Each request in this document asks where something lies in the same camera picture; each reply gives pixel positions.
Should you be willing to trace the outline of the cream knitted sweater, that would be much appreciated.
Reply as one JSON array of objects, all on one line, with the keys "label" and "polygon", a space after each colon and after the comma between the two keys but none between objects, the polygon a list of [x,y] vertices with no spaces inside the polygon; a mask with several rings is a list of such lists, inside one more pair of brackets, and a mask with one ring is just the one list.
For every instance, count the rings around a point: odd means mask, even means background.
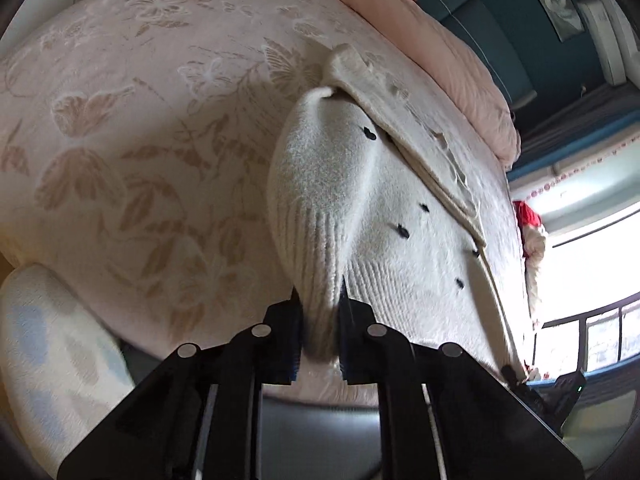
[{"label": "cream knitted sweater", "polygon": [[529,318],[506,178],[472,131],[446,133],[347,44],[285,122],[271,162],[268,217],[302,300],[305,350],[337,355],[342,292],[418,344],[446,341],[490,370],[525,373]]}]

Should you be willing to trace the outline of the white patterned slipper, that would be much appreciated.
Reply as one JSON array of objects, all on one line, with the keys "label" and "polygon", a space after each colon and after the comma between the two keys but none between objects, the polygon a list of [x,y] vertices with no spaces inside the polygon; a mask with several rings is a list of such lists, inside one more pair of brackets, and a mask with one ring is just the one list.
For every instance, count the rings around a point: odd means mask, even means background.
[{"label": "white patterned slipper", "polygon": [[23,441],[51,477],[134,388],[116,339],[38,264],[1,286],[1,378]]}]

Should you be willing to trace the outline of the red plush toy by window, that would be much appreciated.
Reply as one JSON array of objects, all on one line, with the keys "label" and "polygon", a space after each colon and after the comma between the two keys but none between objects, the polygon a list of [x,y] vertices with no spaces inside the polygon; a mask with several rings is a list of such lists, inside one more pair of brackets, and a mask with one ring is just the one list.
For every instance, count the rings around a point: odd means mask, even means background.
[{"label": "red plush toy by window", "polygon": [[521,200],[514,200],[513,206],[521,232],[523,254],[527,261],[540,263],[547,248],[547,233],[540,215]]}]

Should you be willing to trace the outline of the floral beige bed cover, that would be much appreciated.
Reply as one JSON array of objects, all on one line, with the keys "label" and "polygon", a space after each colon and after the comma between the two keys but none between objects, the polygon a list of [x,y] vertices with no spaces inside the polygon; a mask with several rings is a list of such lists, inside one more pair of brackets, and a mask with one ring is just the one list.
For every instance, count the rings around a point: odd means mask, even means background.
[{"label": "floral beige bed cover", "polygon": [[[297,290],[268,217],[274,151],[347,44],[446,133],[472,131],[422,68],[341,0],[85,0],[1,63],[1,249],[39,263],[113,332],[166,356]],[[367,405],[305,352],[281,398]]]}]

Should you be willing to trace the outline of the white air conditioner unit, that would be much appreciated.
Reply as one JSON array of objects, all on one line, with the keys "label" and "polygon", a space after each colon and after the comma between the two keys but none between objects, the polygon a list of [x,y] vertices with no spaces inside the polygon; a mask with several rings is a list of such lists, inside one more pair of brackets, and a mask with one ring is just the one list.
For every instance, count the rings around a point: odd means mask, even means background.
[{"label": "white air conditioner unit", "polygon": [[582,0],[578,2],[578,10],[596,48],[605,81],[612,87],[624,84],[627,77],[623,57],[603,3]]}]

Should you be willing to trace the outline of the teal upholstered headboard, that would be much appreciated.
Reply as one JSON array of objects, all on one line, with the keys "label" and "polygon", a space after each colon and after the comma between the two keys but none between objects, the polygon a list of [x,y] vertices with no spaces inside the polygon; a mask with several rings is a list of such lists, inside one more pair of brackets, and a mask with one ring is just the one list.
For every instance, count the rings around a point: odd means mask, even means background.
[{"label": "teal upholstered headboard", "polygon": [[508,37],[482,0],[416,0],[420,8],[465,42],[484,63],[514,112],[537,97]]}]

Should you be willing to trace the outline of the pink folded quilt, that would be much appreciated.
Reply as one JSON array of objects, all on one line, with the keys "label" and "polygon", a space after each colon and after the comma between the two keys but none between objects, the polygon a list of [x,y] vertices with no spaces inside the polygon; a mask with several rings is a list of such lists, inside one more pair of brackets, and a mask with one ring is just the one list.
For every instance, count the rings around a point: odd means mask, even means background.
[{"label": "pink folded quilt", "polygon": [[510,170],[521,138],[510,108],[480,58],[413,0],[341,0],[442,88],[488,148]]}]

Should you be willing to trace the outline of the window with dark frame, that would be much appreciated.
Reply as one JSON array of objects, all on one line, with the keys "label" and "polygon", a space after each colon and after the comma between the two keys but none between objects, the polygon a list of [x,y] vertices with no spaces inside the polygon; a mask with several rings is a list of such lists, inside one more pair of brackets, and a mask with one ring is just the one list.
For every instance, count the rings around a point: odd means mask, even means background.
[{"label": "window with dark frame", "polygon": [[544,379],[639,354],[639,206],[552,238],[533,363]]}]

